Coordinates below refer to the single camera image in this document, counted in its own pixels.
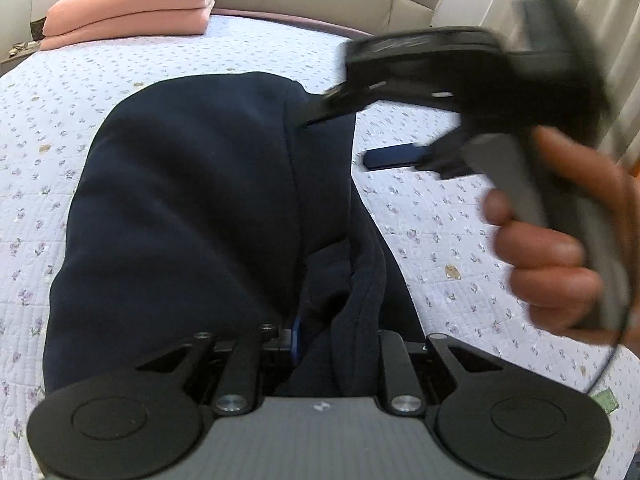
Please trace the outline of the person's right hand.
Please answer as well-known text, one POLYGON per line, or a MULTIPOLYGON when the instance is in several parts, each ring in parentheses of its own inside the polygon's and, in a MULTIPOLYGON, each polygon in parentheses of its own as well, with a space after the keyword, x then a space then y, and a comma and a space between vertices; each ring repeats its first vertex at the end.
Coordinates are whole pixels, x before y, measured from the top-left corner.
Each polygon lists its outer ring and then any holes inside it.
MULTIPOLYGON (((623 251, 631 248, 627 206, 639 199, 639 180, 593 148, 580 145, 550 127, 533 132, 548 167, 573 181, 602 203, 616 222, 623 251)), ((484 197, 483 214, 497 228, 494 253, 512 266, 511 292, 528 304, 533 325, 585 344, 612 344, 608 330, 578 330, 604 291, 600 275, 586 267, 585 249, 573 237, 515 219, 506 194, 493 188, 484 197)))

